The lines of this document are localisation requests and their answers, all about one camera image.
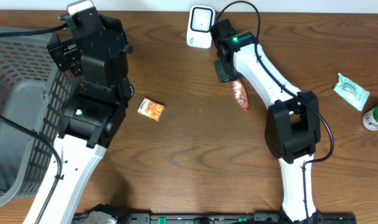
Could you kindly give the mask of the red orange candy bar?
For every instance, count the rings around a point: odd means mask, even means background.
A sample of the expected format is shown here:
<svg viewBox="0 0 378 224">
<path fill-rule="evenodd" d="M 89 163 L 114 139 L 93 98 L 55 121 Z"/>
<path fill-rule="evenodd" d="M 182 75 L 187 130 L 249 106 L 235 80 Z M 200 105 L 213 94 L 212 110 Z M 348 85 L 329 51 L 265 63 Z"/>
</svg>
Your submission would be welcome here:
<svg viewBox="0 0 378 224">
<path fill-rule="evenodd" d="M 234 92 L 234 97 L 238 105 L 243 110 L 249 109 L 249 102 L 247 97 L 247 92 L 243 83 L 240 80 L 235 80 L 232 82 L 232 89 Z"/>
</svg>

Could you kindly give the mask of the orange snack packet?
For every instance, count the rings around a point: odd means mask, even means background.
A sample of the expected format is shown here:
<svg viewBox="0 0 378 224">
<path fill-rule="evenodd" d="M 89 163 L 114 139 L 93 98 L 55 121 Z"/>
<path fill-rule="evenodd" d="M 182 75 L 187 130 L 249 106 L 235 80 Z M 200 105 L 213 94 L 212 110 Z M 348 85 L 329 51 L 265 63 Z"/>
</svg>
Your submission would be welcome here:
<svg viewBox="0 0 378 224">
<path fill-rule="evenodd" d="M 139 114 L 147 118 L 151 118 L 155 121 L 159 121 L 163 111 L 164 111 L 164 105 L 157 103 L 155 101 L 152 101 L 148 98 L 144 98 L 144 100 L 141 102 L 138 108 Z"/>
</svg>

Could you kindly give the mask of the teal wet wipes pack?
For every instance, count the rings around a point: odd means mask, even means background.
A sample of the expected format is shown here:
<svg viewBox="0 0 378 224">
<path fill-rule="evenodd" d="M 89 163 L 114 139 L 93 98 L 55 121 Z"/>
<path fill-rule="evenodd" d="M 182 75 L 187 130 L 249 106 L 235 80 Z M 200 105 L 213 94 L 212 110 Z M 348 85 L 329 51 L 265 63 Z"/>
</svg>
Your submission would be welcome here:
<svg viewBox="0 0 378 224">
<path fill-rule="evenodd" d="M 369 91 L 341 73 L 338 73 L 338 82 L 333 90 L 358 111 L 363 110 L 370 95 Z"/>
</svg>

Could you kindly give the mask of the green lid white jar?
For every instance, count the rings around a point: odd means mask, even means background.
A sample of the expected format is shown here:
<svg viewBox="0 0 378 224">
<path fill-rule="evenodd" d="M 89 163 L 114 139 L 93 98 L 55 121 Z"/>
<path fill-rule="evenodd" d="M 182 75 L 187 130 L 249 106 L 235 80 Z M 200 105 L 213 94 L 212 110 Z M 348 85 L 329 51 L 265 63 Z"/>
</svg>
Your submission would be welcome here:
<svg viewBox="0 0 378 224">
<path fill-rule="evenodd" d="M 363 117 L 362 122 L 365 128 L 370 131 L 378 131 L 378 106 L 368 111 Z"/>
</svg>

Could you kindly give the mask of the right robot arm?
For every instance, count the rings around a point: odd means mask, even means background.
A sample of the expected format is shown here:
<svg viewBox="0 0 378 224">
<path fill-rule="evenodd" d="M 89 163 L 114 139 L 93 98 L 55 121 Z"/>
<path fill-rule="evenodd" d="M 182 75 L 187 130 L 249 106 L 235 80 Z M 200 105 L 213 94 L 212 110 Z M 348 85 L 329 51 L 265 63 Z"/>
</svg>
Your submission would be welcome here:
<svg viewBox="0 0 378 224">
<path fill-rule="evenodd" d="M 217 49 L 214 65 L 219 81 L 246 78 L 268 110 L 265 141 L 280 164 L 282 210 L 288 222 L 303 223 L 316 211 L 311 189 L 303 188 L 304 181 L 311 179 L 311 171 L 303 171 L 302 166 L 314 157 L 320 124 L 302 101 L 317 109 L 318 99 L 312 91 L 303 93 L 288 82 L 251 32 L 239 34 L 224 19 L 210 28 L 210 34 Z"/>
</svg>

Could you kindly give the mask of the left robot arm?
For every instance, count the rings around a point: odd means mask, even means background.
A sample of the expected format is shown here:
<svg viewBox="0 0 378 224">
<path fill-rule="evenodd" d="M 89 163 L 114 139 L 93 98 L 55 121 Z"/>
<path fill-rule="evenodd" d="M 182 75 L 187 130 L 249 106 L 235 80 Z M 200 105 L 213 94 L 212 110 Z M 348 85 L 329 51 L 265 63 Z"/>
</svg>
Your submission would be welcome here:
<svg viewBox="0 0 378 224">
<path fill-rule="evenodd" d="M 117 18 L 90 1 L 67 8 L 72 38 L 53 35 L 47 49 L 73 81 L 60 108 L 52 158 L 26 223 L 70 223 L 85 186 L 126 115 L 135 89 L 128 78 L 133 48 Z"/>
</svg>

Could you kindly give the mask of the white barcode scanner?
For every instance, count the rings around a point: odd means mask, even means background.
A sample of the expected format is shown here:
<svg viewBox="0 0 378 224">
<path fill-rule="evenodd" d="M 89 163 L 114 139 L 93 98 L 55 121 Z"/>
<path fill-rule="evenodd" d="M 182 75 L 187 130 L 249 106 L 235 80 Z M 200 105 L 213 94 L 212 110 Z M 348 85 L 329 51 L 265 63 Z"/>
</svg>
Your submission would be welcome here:
<svg viewBox="0 0 378 224">
<path fill-rule="evenodd" d="M 209 49 L 212 45 L 210 28 L 215 22 L 215 10 L 209 6 L 191 7 L 187 25 L 186 44 L 190 47 Z"/>
</svg>

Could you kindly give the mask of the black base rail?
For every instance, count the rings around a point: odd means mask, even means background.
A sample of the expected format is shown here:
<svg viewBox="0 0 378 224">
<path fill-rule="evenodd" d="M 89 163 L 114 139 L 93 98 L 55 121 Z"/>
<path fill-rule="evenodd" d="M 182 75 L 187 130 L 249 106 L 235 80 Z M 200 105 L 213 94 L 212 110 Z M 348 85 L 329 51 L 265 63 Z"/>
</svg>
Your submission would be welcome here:
<svg viewBox="0 0 378 224">
<path fill-rule="evenodd" d="M 261 211 L 247 214 L 154 214 L 130 213 L 114 209 L 108 204 L 99 204 L 89 212 L 75 215 L 73 224 L 277 224 L 292 221 L 283 211 Z"/>
</svg>

